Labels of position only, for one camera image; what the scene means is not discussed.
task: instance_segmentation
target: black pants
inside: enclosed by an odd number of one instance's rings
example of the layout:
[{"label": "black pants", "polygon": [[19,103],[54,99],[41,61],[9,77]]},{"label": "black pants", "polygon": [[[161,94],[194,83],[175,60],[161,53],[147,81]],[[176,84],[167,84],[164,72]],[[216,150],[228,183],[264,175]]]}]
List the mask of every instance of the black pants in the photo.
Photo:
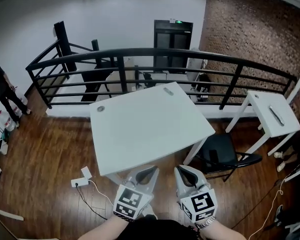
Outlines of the black pants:
[{"label": "black pants", "polygon": [[9,101],[11,100],[14,102],[14,104],[17,105],[17,107],[22,111],[23,114],[27,113],[27,106],[22,103],[22,101],[17,97],[15,92],[11,90],[10,88],[7,88],[4,93],[0,96],[0,101],[2,105],[4,105],[6,111],[9,113],[10,117],[13,121],[19,122],[19,117],[15,114],[15,112],[12,110],[12,107],[9,104]]}]

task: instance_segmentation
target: hand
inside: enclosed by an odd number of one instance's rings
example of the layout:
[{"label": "hand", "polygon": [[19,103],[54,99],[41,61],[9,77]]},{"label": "hand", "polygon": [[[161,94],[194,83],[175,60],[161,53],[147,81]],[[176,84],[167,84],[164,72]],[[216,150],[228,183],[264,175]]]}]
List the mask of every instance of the hand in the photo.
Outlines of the hand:
[{"label": "hand", "polygon": [[16,90],[16,88],[15,88],[11,83],[9,83],[9,87],[10,87],[10,89],[11,89],[12,91],[15,91],[15,90]]},{"label": "hand", "polygon": [[218,208],[216,194],[203,173],[192,167],[179,165],[174,169],[174,174],[178,203],[189,219],[193,223],[202,224],[209,217],[215,216]]},{"label": "hand", "polygon": [[128,222],[133,222],[153,198],[153,194],[120,185],[114,200],[113,213]]}]

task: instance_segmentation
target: doorway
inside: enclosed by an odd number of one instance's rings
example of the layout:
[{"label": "doorway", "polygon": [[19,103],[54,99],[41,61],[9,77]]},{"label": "doorway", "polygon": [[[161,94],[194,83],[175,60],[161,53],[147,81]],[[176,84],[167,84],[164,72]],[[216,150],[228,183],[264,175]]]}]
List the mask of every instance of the doorway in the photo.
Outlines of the doorway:
[{"label": "doorway", "polygon": [[[193,23],[169,20],[154,21],[154,48],[189,50]],[[154,56],[153,66],[156,68],[185,68],[188,58],[172,56]]]}]

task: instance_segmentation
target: black chair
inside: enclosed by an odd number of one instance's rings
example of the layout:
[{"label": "black chair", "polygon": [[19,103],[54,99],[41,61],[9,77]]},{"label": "black chair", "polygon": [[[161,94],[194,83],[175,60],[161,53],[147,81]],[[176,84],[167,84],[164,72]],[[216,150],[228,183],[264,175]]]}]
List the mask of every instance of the black chair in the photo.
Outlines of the black chair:
[{"label": "black chair", "polygon": [[258,154],[247,154],[236,152],[230,134],[214,134],[207,138],[200,151],[196,155],[202,163],[202,172],[204,174],[213,174],[232,170],[229,174],[210,177],[207,180],[226,176],[223,180],[226,182],[231,174],[237,168],[250,166],[262,160],[262,156]]}]

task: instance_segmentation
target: shoe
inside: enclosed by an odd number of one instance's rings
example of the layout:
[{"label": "shoe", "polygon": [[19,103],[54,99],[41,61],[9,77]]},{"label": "shoe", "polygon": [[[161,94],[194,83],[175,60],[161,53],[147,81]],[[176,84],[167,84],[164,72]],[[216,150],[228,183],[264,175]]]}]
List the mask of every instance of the shoe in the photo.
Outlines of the shoe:
[{"label": "shoe", "polygon": [[281,172],[286,166],[286,163],[283,161],[282,163],[280,163],[280,165],[276,168],[277,172]]},{"label": "shoe", "polygon": [[274,152],[273,156],[275,158],[281,158],[284,159],[284,153],[283,152]]},{"label": "shoe", "polygon": [[151,205],[148,204],[148,206],[142,211],[142,215],[146,217],[147,215],[152,215],[156,219],[158,219],[157,215],[155,215],[154,210],[152,209]]},{"label": "shoe", "polygon": [[279,207],[276,209],[274,223],[277,227],[282,224],[282,222],[278,219],[278,215],[282,212],[283,209],[284,209],[284,206],[282,204],[279,205]]}]

